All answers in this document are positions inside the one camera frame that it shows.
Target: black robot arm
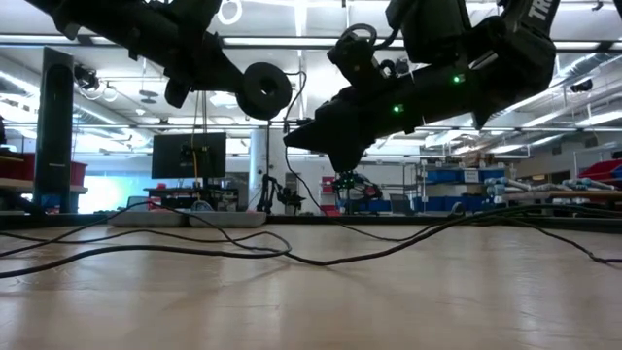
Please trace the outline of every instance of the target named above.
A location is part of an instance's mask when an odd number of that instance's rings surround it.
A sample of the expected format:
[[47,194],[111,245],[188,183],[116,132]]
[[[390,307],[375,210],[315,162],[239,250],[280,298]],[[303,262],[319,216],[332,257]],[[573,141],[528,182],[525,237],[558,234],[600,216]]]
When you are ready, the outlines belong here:
[[292,99],[279,68],[255,63],[244,74],[225,56],[217,34],[206,32],[222,0],[26,0],[50,15],[58,31],[75,39],[85,27],[164,67],[166,101],[181,108],[192,90],[234,92],[251,117],[269,120]]
[[410,61],[429,66],[402,76],[387,72],[373,44],[347,30],[328,58],[351,85],[287,135],[286,145],[326,153],[341,172],[354,169],[382,136],[465,113],[481,128],[491,114],[547,89],[556,55],[549,31],[559,4],[505,0],[500,16],[471,27],[465,0],[392,0],[388,23],[401,30]]

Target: black cable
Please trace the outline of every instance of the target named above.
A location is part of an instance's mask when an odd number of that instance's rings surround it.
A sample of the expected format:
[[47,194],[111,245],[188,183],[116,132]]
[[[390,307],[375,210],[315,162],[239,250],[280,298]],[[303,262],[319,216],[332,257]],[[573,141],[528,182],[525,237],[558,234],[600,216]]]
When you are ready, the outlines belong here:
[[300,98],[300,96],[302,95],[302,92],[304,91],[304,88],[306,88],[307,86],[307,73],[304,71],[298,71],[295,73],[285,73],[286,75],[302,75],[302,86],[300,86],[300,88],[298,89],[298,93],[295,95],[294,99],[292,100],[292,103],[290,103],[290,106],[288,107],[288,110],[285,112],[285,117],[283,118],[283,121],[287,121],[288,117],[290,116],[290,112],[292,111],[292,108],[294,107],[295,102],[297,101],[298,98]]
[[385,39],[385,41],[383,41],[382,43],[378,45],[374,45],[373,49],[378,51],[378,50],[384,50],[388,48],[393,43],[393,41],[397,38],[398,33],[399,33],[399,29],[394,29],[394,31],[391,32],[391,35],[389,35],[389,37]]
[[[285,148],[285,164],[287,165],[288,170],[290,170],[290,172],[291,172],[291,173],[293,173],[293,175],[295,176],[295,178],[296,178],[296,179],[297,179],[297,180],[298,180],[298,181],[302,184],[302,186],[304,186],[304,188],[307,190],[307,193],[309,194],[309,198],[311,199],[311,201],[313,202],[313,204],[315,204],[315,206],[317,206],[317,207],[318,207],[318,209],[320,209],[320,211],[321,211],[322,213],[324,213],[324,215],[326,215],[326,216],[329,218],[329,214],[326,212],[326,210],[322,209],[322,206],[320,206],[320,203],[318,203],[318,201],[317,201],[317,200],[315,200],[315,198],[314,198],[313,194],[311,193],[311,189],[309,189],[309,186],[307,185],[307,183],[306,183],[304,180],[302,180],[302,178],[300,177],[300,175],[298,175],[298,174],[297,174],[297,173],[296,173],[296,172],[292,169],[292,165],[290,164],[290,158],[288,157],[288,148],[289,148],[289,147],[286,147],[286,148]],[[425,227],[425,228],[421,229],[420,231],[418,231],[418,232],[416,232],[416,233],[414,233],[414,234],[412,234],[412,235],[409,235],[409,236],[407,236],[407,237],[403,237],[403,238],[390,238],[390,237],[383,237],[383,236],[375,235],[375,234],[372,234],[372,233],[369,233],[369,232],[365,232],[365,231],[363,231],[363,230],[361,230],[361,229],[358,229],[358,228],[355,228],[355,227],[350,227],[350,226],[347,226],[347,225],[345,225],[345,224],[341,224],[341,223],[339,223],[339,222],[338,222],[338,221],[336,221],[336,220],[330,220],[330,221],[331,221],[332,223],[334,223],[335,225],[339,225],[339,226],[341,226],[341,227],[343,227],[343,228],[347,228],[347,229],[349,229],[350,231],[356,232],[356,233],[358,233],[358,234],[365,235],[365,236],[367,236],[367,237],[371,237],[371,238],[374,238],[374,239],[378,239],[378,240],[381,240],[381,241],[385,241],[385,242],[405,242],[405,241],[407,241],[407,240],[409,240],[409,239],[412,239],[413,237],[416,237],[416,236],[417,236],[417,235],[419,235],[419,234],[422,234],[422,233],[423,233],[423,232],[425,232],[426,230],[428,230],[428,229],[430,229],[430,228],[433,228],[433,227],[434,227],[434,225],[430,225],[430,226]]]
[[[315,265],[315,266],[331,266],[331,265],[336,265],[336,264],[341,264],[341,263],[354,263],[354,262],[362,262],[362,261],[366,261],[366,260],[372,260],[372,259],[378,259],[378,258],[382,258],[382,257],[386,257],[389,256],[395,252],[399,252],[401,250],[404,250],[412,245],[415,245],[423,240],[426,240],[434,235],[436,235],[437,233],[444,231],[450,227],[456,226],[456,225],[467,225],[467,224],[471,224],[474,223],[480,219],[485,219],[485,218],[491,218],[491,217],[495,217],[498,215],[503,215],[503,214],[514,214],[514,213],[520,213],[520,212],[525,212],[525,211],[531,211],[531,210],[537,210],[537,209],[558,209],[558,210],[564,210],[564,211],[577,211],[577,212],[592,212],[593,214],[595,214],[595,212],[593,211],[594,209],[587,209],[587,208],[582,208],[582,207],[575,207],[575,206],[564,206],[564,205],[556,205],[556,204],[538,204],[538,205],[528,205],[528,206],[523,206],[523,207],[510,207],[510,208],[503,208],[503,209],[496,209],[496,210],[491,210],[488,212],[484,212],[484,213],[480,213],[480,214],[476,214],[473,216],[469,216],[469,217],[462,217],[456,220],[452,220],[448,223],[439,225],[437,227],[434,227],[432,229],[430,229],[429,231],[426,231],[425,233],[422,233],[420,235],[417,235],[416,237],[404,242],[404,243],[400,243],[397,246],[381,251],[381,252],[376,252],[376,253],[370,253],[370,254],[364,254],[364,255],[359,255],[359,256],[354,256],[354,257],[350,257],[350,258],[342,258],[342,259],[335,259],[335,260],[330,260],[330,261],[314,261],[314,260],[310,260],[310,259],[305,259],[299,256],[296,256],[294,254],[288,253],[286,254],[287,257],[292,258],[298,262],[301,263],[308,263],[311,265]],[[609,212],[609,211],[603,211],[603,210],[596,210],[597,212],[600,212],[601,214],[603,214],[603,212],[607,212],[608,216],[614,215],[615,217],[619,218],[622,216],[622,213],[620,212]],[[570,241],[569,239],[565,239],[565,242],[572,244],[574,247],[576,247],[577,249],[581,250],[582,252],[589,252],[587,249],[581,247],[578,243],[574,243],[572,241]],[[603,259],[603,258],[598,258],[595,256],[590,256],[590,258],[597,262],[597,263],[622,263],[622,260],[618,260],[618,259]]]
[[343,31],[343,33],[341,33],[341,39],[345,38],[346,36],[354,32],[355,30],[366,31],[367,33],[369,33],[369,44],[371,44],[371,46],[376,44],[376,39],[378,38],[378,32],[376,31],[376,28],[366,23],[356,23],[356,24],[350,25],[346,30]]
[[511,218],[511,217],[502,217],[502,220],[505,221],[509,221],[511,223],[514,223],[516,225],[521,225],[521,226],[526,226],[528,228],[533,228],[536,229],[538,231],[540,231],[542,234],[547,235],[549,237],[561,240],[562,242],[568,243],[570,244],[572,247],[580,250],[581,252],[585,253],[588,257],[590,257],[591,260],[595,261],[596,263],[622,263],[622,259],[604,259],[604,258],[599,258],[597,256],[594,255],[594,253],[592,253],[591,251],[589,251],[587,248],[581,246],[580,244],[574,242],[573,240],[564,238],[562,236],[559,236],[555,233],[551,233],[547,230],[545,230],[542,227],[536,226],[534,224],[529,224],[529,223],[525,223],[524,221],[515,219],[515,218]]
[[[117,217],[118,215],[128,211],[129,209],[131,209],[131,208],[133,208],[135,206],[145,205],[145,204],[150,204],[150,202],[140,202],[140,203],[135,203],[135,204],[129,205],[127,208],[121,210],[120,212],[115,213],[114,215],[112,215],[112,216],[110,216],[108,218],[104,218],[104,219],[98,220],[98,221],[96,221],[96,222],[94,222],[92,224],[88,224],[88,225],[85,225],[83,227],[72,229],[69,232],[63,233],[63,234],[59,235],[56,238],[52,238],[52,239],[49,239],[49,240],[46,240],[46,241],[43,241],[43,242],[39,242],[39,243],[30,245],[30,246],[26,246],[26,247],[22,247],[22,248],[17,248],[17,249],[11,250],[11,251],[0,253],[0,257],[7,257],[9,255],[13,255],[13,254],[17,254],[17,253],[21,253],[21,252],[25,252],[25,251],[29,251],[29,250],[33,250],[33,249],[37,249],[37,248],[46,246],[46,245],[51,244],[51,243],[56,243],[56,242],[62,240],[63,238],[66,238],[66,237],[68,237],[68,236],[70,236],[70,235],[72,235],[74,233],[80,232],[80,231],[82,231],[84,229],[92,228],[93,226],[104,224],[108,220]],[[155,206],[155,207],[162,208],[162,209],[171,211],[173,213],[181,214],[181,215],[184,215],[184,216],[186,216],[188,218],[194,218],[194,219],[200,221],[201,223],[207,225],[210,228],[215,228],[218,232],[220,232],[225,237],[226,242],[231,243],[231,244],[233,244],[233,245],[235,245],[235,246],[237,246],[239,248],[247,249],[247,250],[266,250],[266,248],[262,248],[262,247],[254,247],[254,246],[243,245],[243,244],[239,243],[239,241],[236,241],[235,239],[231,238],[222,228],[220,228],[220,227],[218,227],[218,226],[216,226],[216,225],[214,225],[212,223],[209,223],[208,221],[206,221],[203,218],[198,217],[196,215],[185,213],[185,212],[179,211],[177,209],[173,209],[173,208],[168,208],[168,207],[156,204],[156,203],[151,203],[151,204],[153,206]],[[291,250],[290,243],[288,241],[286,241],[285,239],[283,239],[281,236],[278,236],[278,235],[276,235],[274,233],[271,233],[271,232],[266,232],[265,234],[272,235],[273,237],[281,240]]]
[[[112,240],[112,239],[115,239],[115,238],[121,238],[121,237],[130,235],[130,234],[134,234],[134,233],[143,233],[143,232],[151,233],[151,234],[155,234],[155,235],[160,235],[160,236],[164,236],[164,237],[169,237],[169,238],[185,240],[185,241],[194,242],[194,243],[228,243],[229,242],[226,239],[190,238],[190,237],[184,237],[182,235],[162,232],[162,231],[158,231],[158,230],[154,230],[154,229],[138,228],[138,229],[133,229],[133,230],[129,230],[129,231],[125,231],[125,232],[120,232],[120,233],[112,234],[112,235],[109,235],[109,236],[98,237],[98,238],[79,239],[79,240],[59,240],[59,241],[53,242],[53,244],[79,245],[79,244],[98,243],[98,242],[103,242],[103,241],[107,241],[107,240]],[[267,232],[267,231],[262,231],[262,232],[253,233],[253,234],[241,237],[241,238],[234,238],[233,240],[236,241],[236,242],[241,242],[241,241],[245,241],[245,240],[248,240],[248,239],[251,239],[251,238],[255,238],[255,237],[258,237],[258,236],[261,236],[261,235],[265,235],[265,234],[268,234],[268,233],[269,232]],[[26,241],[31,241],[31,242],[48,242],[49,241],[48,239],[44,239],[44,238],[30,237],[30,236],[27,236],[27,235],[8,233],[8,232],[0,232],[0,236],[14,238],[14,239],[21,239],[21,240],[26,240]]]
[[[173,211],[173,212],[178,212],[174,209],[170,209],[170,208],[165,208],[169,211]],[[372,253],[372,254],[365,254],[365,255],[360,255],[360,256],[354,256],[354,257],[350,257],[350,258],[343,258],[343,259],[336,259],[336,260],[331,260],[331,261],[315,261],[315,260],[310,260],[310,259],[305,259],[303,257],[299,257],[297,255],[294,255],[291,253],[292,250],[292,246],[289,244],[289,242],[287,240],[285,240],[284,238],[278,236],[277,234],[271,233],[271,232],[260,232],[257,233],[257,235],[260,234],[269,234],[277,239],[279,239],[280,241],[282,241],[287,249],[286,250],[276,250],[273,248],[258,248],[258,247],[247,247],[244,245],[241,245],[237,242],[235,242],[234,244],[244,248],[244,249],[257,249],[257,250],[263,250],[263,251],[269,251],[271,253],[266,253],[266,254],[240,254],[240,253],[232,253],[232,252],[223,252],[223,251],[209,251],[209,250],[199,250],[199,249],[188,249],[188,248],[180,248],[180,247],[169,247],[169,246],[160,246],[160,245],[128,245],[128,246],[115,246],[115,247],[106,247],[106,248],[99,248],[99,249],[93,249],[90,251],[86,251],[86,252],[82,252],[80,254],[71,256],[71,257],[67,257],[61,260],[58,260],[56,262],[49,262],[43,265],[39,265],[39,266],[33,266],[33,267],[29,267],[29,268],[25,268],[25,269],[20,269],[20,270],[14,270],[14,271],[8,271],[8,272],[0,272],[0,279],[2,278],[9,278],[9,277],[17,277],[17,276],[21,276],[21,275],[25,275],[25,274],[30,274],[30,273],[35,273],[35,272],[41,272],[44,270],[48,270],[51,268],[55,268],[67,263],[71,263],[74,262],[76,260],[79,259],[83,259],[86,257],[90,257],[90,256],[94,256],[94,255],[100,255],[100,254],[105,254],[105,253],[112,253],[112,252],[121,252],[121,251],[160,251],[160,252],[169,252],[169,253],[181,253],[181,254],[191,254],[191,255],[200,255],[200,256],[215,256],[215,257],[228,257],[228,258],[238,258],[238,259],[267,259],[267,258],[275,258],[275,257],[279,257],[279,256],[286,256],[288,258],[291,258],[293,260],[296,260],[298,262],[301,263],[308,263],[308,264],[312,264],[312,265],[316,265],[316,266],[329,266],[329,265],[334,265],[334,264],[340,264],[340,263],[353,263],[353,262],[360,262],[360,261],[365,261],[365,260],[371,260],[371,259],[376,259],[376,258],[381,258],[381,257],[385,257],[388,255],[391,255],[395,252],[401,251],[403,249],[406,249],[418,242],[421,242],[425,239],[428,239],[432,236],[434,236],[435,234],[451,228],[453,226],[456,225],[469,225],[469,224],[473,224],[476,223],[477,221],[480,221],[481,219],[494,219],[497,218],[498,216],[504,216],[504,215],[511,215],[511,214],[517,214],[517,213],[523,213],[523,212],[527,212],[527,211],[531,211],[531,210],[540,210],[540,209],[557,209],[557,210],[562,210],[562,211],[569,211],[569,212],[578,212],[578,213],[587,213],[587,214],[593,214],[593,215],[600,215],[600,216],[606,216],[606,217],[616,217],[619,218],[620,216],[622,216],[622,213],[619,212],[611,212],[611,211],[606,211],[606,210],[600,210],[600,209],[588,209],[588,208],[583,208],[583,207],[575,207],[575,206],[564,206],[564,205],[555,205],[555,204],[539,204],[539,205],[529,205],[529,206],[523,206],[523,207],[510,207],[510,208],[503,208],[503,209],[497,209],[497,210],[491,210],[489,212],[484,212],[484,213],[480,213],[477,215],[473,215],[470,217],[462,217],[453,221],[450,221],[448,223],[439,225],[438,227],[435,227],[429,231],[423,232],[421,234],[416,234],[412,239],[401,243],[393,248],[381,251],[381,252],[377,252],[377,253]],[[201,218],[198,218],[192,214],[188,214],[188,213],[183,213],[183,212],[179,212],[182,215],[188,216],[188,217],[194,217],[197,220],[202,221],[203,223],[207,224],[208,226],[212,226],[214,227],[212,224],[202,220]],[[558,236],[556,234],[550,233],[545,231],[544,229],[531,225],[531,224],[527,224],[527,223],[523,223],[518,221],[517,219],[514,218],[505,218],[508,220],[513,220],[515,222],[518,222],[522,225],[526,225],[528,227],[532,227],[535,229],[538,229],[540,232],[559,239],[561,241],[564,241],[570,245],[572,245],[573,247],[575,247],[576,249],[582,251],[583,253],[587,254],[590,259],[592,259],[593,261],[597,262],[597,263],[622,263],[622,259],[604,259],[604,258],[600,258],[600,257],[596,257],[592,252],[590,252],[589,250],[587,250],[586,248],[582,247],[581,245],[579,245],[578,243],[566,239],[564,237]],[[73,230],[73,231],[79,231],[81,229],[84,228],[88,228],[91,227],[91,225],[85,226],[85,227],[81,227],[77,230]],[[227,242],[231,242],[232,239],[230,237],[228,237],[228,235],[226,235],[225,233],[225,237],[227,238]],[[58,243],[58,237],[53,239],[53,240],[48,240],[45,241],[44,243],[41,244],[51,244],[51,243]]]
[[369,33],[369,44],[373,47],[375,51],[388,48],[396,39],[399,33],[399,29],[394,29],[387,39],[385,39],[382,43],[376,45],[376,40],[378,39],[378,32],[376,31],[376,28],[366,23],[357,23],[349,26],[346,30],[344,30],[340,38],[345,38],[347,35],[354,32],[355,30],[364,30]]
[[105,247],[105,248],[97,248],[92,249],[86,252],[81,252],[79,254],[63,258],[57,260],[55,262],[44,263],[38,266],[23,268],[19,270],[0,272],[0,279],[3,278],[11,278],[11,277],[19,277],[31,273],[42,272],[45,270],[49,270],[52,268],[59,267],[61,265],[65,265],[68,263],[75,262],[80,259],[84,259],[86,257],[92,257],[96,255],[113,253],[113,252],[126,252],[126,251],[156,251],[156,252],[167,252],[167,253],[181,253],[181,254],[190,254],[190,255],[199,255],[199,256],[208,256],[208,257],[226,257],[226,258],[237,258],[237,259],[268,259],[268,258],[276,258],[285,255],[288,250],[279,251],[275,253],[264,253],[264,254],[242,254],[242,253],[233,253],[233,252],[224,252],[224,251],[210,251],[203,249],[191,249],[191,248],[181,248],[181,247],[169,247],[169,246],[160,246],[160,245],[126,245],[126,246],[115,246],[115,247]]

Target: ceiling light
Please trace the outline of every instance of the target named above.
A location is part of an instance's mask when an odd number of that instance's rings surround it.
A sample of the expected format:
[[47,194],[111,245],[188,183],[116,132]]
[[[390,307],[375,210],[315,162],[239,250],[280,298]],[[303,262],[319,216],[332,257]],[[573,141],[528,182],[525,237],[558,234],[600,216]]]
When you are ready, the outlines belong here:
[[489,153],[499,154],[499,153],[512,152],[512,151],[520,149],[523,146],[525,146],[525,145],[504,145],[504,146],[499,146],[499,147],[496,147],[496,148],[490,150]]
[[90,37],[90,41],[93,42],[93,44],[95,45],[114,45],[115,43],[113,43],[112,41],[104,38],[104,37]]
[[505,126],[484,126],[482,131],[514,131],[514,127]]
[[585,121],[578,122],[576,126],[591,126],[600,123],[607,123],[613,120],[622,118],[622,111],[614,111],[609,113],[603,113],[597,116],[592,116]]
[[468,152],[473,152],[473,151],[477,151],[479,149],[481,149],[483,146],[463,146],[461,148],[457,148],[456,150],[454,150],[454,154],[455,155],[461,155],[461,154],[465,154]]
[[335,38],[223,38],[225,46],[332,47],[336,41]]
[[558,139],[560,137],[562,137],[562,135],[554,135],[554,136],[544,137],[543,139],[539,139],[539,140],[533,142],[532,146],[543,145],[543,144],[545,144],[547,142],[551,142],[551,141],[553,141],[555,139]]
[[575,132],[578,131],[576,127],[523,127],[521,129],[525,132],[541,131],[541,132]]
[[601,43],[599,42],[572,42],[572,41],[564,41],[564,42],[555,42],[555,47],[557,50],[591,50],[595,49]]
[[3,44],[41,44],[41,45],[78,44],[78,41],[69,40],[62,35],[2,34],[0,35],[0,42]]
[[39,87],[32,85],[30,83],[27,83],[25,81],[23,81],[22,79],[18,79],[12,75],[6,74],[4,72],[0,72],[0,78],[6,80],[7,82],[17,86],[18,88],[23,89],[24,91],[30,93],[30,94],[36,94],[39,95]]
[[216,107],[226,107],[227,109],[237,108],[237,98],[232,93],[216,91],[210,97],[210,102]]
[[87,108],[80,107],[80,109],[81,109],[81,110],[83,110],[83,111],[85,111],[85,112],[87,112],[87,113],[89,113],[90,115],[92,115],[92,116],[94,116],[94,117],[98,118],[98,119],[99,119],[99,120],[101,120],[102,122],[105,122],[105,123],[108,123],[108,124],[116,124],[116,123],[117,123],[117,122],[115,122],[115,121],[113,121],[113,120],[111,120],[111,119],[108,119],[108,118],[106,118],[106,117],[104,117],[104,116],[100,115],[99,113],[95,113],[95,112],[93,112],[93,111],[91,111],[91,110],[89,110],[89,109],[87,109]]

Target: black speaker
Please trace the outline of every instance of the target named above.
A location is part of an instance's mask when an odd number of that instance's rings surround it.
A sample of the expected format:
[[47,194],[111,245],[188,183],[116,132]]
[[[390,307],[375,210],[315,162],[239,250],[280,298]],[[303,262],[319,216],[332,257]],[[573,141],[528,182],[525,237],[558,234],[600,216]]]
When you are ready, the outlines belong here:
[[44,48],[33,201],[44,205],[57,196],[61,213],[71,211],[73,67],[72,55]]

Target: workbench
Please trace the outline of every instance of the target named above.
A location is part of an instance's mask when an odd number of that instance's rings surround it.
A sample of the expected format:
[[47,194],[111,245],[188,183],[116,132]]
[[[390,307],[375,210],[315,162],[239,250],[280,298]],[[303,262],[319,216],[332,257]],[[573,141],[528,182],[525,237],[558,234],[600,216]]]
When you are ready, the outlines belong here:
[[[33,188],[34,185],[32,181],[0,178],[0,189],[8,189],[17,193],[32,193]],[[71,212],[77,213],[79,196],[80,194],[87,193],[88,189],[84,186],[71,185],[69,191]]]
[[[33,182],[27,180],[0,178],[0,189],[10,189],[22,193],[32,193]],[[84,186],[71,185],[69,191],[77,194],[85,194],[88,189]]]
[[[406,236],[420,227],[361,227]],[[335,226],[266,226],[294,252],[328,260],[393,244]],[[53,237],[67,228],[21,231]],[[76,235],[119,232],[93,227]],[[217,238],[210,229],[165,229]],[[233,237],[257,230],[228,230]],[[597,255],[622,237],[556,231]],[[261,239],[256,244],[267,245]],[[0,238],[3,250],[30,243]],[[3,271],[110,244],[181,243],[147,233],[55,245],[2,259]],[[622,348],[622,270],[532,229],[456,227],[367,262],[314,267],[123,252],[0,280],[0,349],[600,349]]]

